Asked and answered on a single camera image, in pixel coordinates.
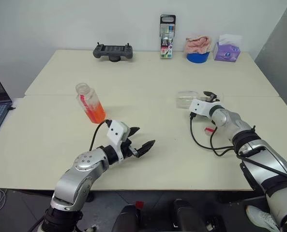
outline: blue bowl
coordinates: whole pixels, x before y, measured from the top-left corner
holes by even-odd
[[[204,54],[199,54],[199,53],[191,53],[187,54],[186,58],[193,63],[204,63],[207,61],[209,56],[209,52],[204,53]]]

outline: black game controller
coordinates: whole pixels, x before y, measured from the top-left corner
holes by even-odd
[[[125,46],[107,46],[98,43],[93,51],[93,55],[96,58],[109,56],[110,61],[118,62],[121,60],[121,56],[131,59],[133,57],[133,47],[129,43]]]

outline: white table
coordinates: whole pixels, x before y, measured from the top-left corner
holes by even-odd
[[[250,125],[287,160],[287,106],[279,97],[227,97],[225,106]],[[141,129],[134,147],[155,139],[144,156],[113,165],[92,189],[250,189],[233,152],[219,158],[199,148],[189,132],[189,112],[177,109],[174,96],[152,103],[106,102],[108,117]],[[207,120],[193,122],[195,137],[208,144]],[[0,188],[54,189],[80,153],[87,151],[96,128],[74,95],[26,96],[0,131]],[[95,147],[107,145],[107,128]],[[215,146],[227,145],[216,133]]]
[[[178,91],[209,90],[224,96],[278,96],[248,53],[237,62],[191,63],[182,52],[162,60],[159,52],[135,52],[131,60],[113,63],[92,51],[58,50],[26,95],[75,95],[76,84],[94,87],[101,101],[128,102],[151,96],[171,99]]]

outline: tissue box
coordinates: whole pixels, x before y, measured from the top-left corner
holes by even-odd
[[[220,61],[236,62],[239,54],[240,54],[239,47],[230,44],[219,45],[218,42],[216,43],[215,48],[213,50],[214,60],[220,60]]]

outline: white shoe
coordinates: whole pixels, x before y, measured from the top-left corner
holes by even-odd
[[[277,223],[271,216],[271,214],[261,211],[252,205],[246,207],[246,214],[250,221],[258,226],[269,230],[270,232],[280,232],[277,227]]]

